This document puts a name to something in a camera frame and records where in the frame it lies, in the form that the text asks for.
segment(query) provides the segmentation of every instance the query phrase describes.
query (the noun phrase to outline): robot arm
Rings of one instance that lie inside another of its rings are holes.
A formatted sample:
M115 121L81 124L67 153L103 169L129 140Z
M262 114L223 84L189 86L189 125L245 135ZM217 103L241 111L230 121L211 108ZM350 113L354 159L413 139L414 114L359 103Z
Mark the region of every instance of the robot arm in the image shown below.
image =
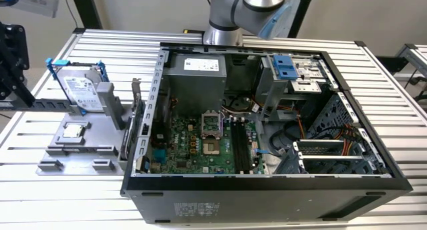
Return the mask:
M207 45L242 46L242 29L273 39L285 29L291 0L211 0Z

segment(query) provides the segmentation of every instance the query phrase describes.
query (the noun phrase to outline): processor chip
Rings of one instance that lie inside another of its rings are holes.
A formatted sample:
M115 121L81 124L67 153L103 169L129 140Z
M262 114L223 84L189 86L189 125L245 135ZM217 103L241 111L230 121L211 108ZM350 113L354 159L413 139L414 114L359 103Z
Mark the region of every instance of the processor chip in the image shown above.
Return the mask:
M69 124L62 136L65 138L79 138L82 135L83 126L79 124Z

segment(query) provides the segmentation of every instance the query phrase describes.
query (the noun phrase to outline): blue plastic clip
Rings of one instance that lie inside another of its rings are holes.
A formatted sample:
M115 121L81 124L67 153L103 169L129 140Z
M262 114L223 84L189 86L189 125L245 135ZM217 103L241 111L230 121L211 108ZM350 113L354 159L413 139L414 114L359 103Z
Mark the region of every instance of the blue plastic clip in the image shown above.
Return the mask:
M103 82L110 82L109 75L107 75L106 64L102 61L99 61L97 66L99 66L99 69L101 69L102 81Z
M273 65L278 71L278 79L297 80L299 78L299 74L295 70L293 59L290 56L274 55Z

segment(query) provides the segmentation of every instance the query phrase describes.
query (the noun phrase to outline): green circuit board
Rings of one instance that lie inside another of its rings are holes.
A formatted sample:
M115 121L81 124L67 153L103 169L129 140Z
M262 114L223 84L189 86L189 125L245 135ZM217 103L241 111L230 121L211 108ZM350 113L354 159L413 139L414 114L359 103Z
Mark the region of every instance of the green circuit board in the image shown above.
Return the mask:
M215 118L209 121L211 121L209 129L215 130ZM222 129L221 140L202 139L202 118L175 118L171 124L166 163L155 164L157 168L151 168L151 172L161 174L237 174L231 128L227 122ZM253 142L259 144L254 123L246 124L246 131L250 135L247 136L247 150L253 156L250 138ZM259 165L254 167L251 173L265 174L262 156L258 157Z

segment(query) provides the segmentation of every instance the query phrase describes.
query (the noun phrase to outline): gray power supply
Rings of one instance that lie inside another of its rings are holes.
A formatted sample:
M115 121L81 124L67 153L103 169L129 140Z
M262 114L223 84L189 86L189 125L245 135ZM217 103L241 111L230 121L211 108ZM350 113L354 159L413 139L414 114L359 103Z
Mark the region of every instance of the gray power supply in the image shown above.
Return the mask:
M194 116L221 109L227 80L226 57L175 54L171 62L162 82L170 85L171 97L179 101L174 111L181 116Z

